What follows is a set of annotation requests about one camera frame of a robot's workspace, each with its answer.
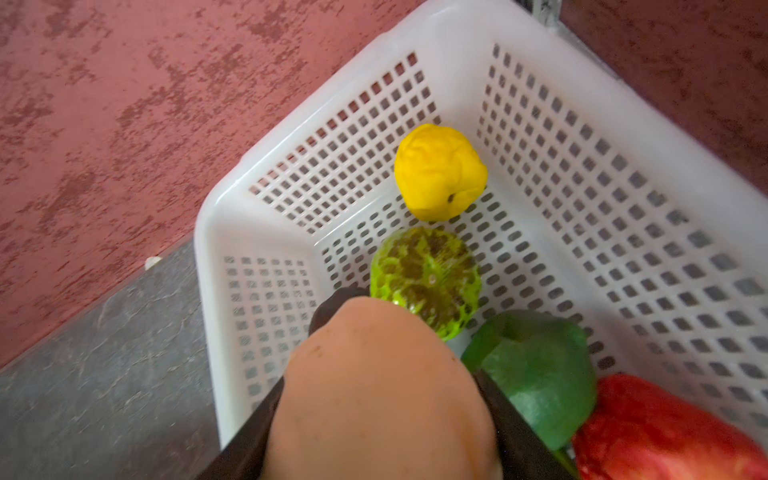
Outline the dark green avocado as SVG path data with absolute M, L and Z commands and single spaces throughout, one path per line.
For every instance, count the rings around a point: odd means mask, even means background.
M 476 331 L 461 360 L 484 371 L 550 450 L 564 448 L 597 401 L 588 337 L 553 315 L 511 310 Z

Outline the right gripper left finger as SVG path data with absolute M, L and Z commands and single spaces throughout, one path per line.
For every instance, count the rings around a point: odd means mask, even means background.
M 197 480 L 258 479 L 263 469 L 269 433 L 284 379 L 280 378 L 224 450 L 197 477 Z

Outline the beige fruit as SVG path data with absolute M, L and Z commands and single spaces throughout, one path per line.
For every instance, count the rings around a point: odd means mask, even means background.
M 356 297 L 292 354 L 266 479 L 498 479 L 496 431 L 458 357 L 416 315 Z

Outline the white perforated plastic basket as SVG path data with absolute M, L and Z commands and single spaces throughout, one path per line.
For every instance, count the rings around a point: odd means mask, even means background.
M 197 217 L 219 442 L 416 221 L 394 182 L 416 127 L 461 131 L 489 171 L 445 224 L 474 252 L 480 325 L 569 317 L 599 375 L 643 377 L 767 440 L 767 201 L 510 1 L 429 1 L 253 146 Z

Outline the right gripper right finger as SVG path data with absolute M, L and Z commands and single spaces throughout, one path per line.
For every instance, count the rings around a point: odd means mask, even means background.
M 575 479 L 486 372 L 473 378 L 493 420 L 504 480 Z

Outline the red apple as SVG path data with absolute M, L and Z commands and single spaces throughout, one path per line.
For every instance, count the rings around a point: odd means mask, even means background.
M 583 479 L 765 479 L 767 455 L 735 427 L 628 374 L 598 380 L 572 439 Z

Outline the dark purple mangosteen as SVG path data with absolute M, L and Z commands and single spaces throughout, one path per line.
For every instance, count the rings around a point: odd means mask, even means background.
M 369 296 L 370 292 L 368 287 L 342 287 L 336 290 L 315 310 L 309 325 L 308 335 L 311 336 L 314 332 L 325 326 L 348 300 L 356 297 Z

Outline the green speckled guava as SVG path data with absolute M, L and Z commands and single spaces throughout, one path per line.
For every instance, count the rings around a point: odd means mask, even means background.
M 444 341 L 459 335 L 475 315 L 482 284 L 467 245 L 435 228 L 395 232 L 371 264 L 370 295 L 420 317 Z

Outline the yellow round fruit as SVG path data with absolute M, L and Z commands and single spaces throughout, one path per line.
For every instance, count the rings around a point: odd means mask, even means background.
M 448 221 L 484 192 L 488 170 L 459 131 L 424 124 L 400 143 L 395 181 L 408 210 L 424 222 Z

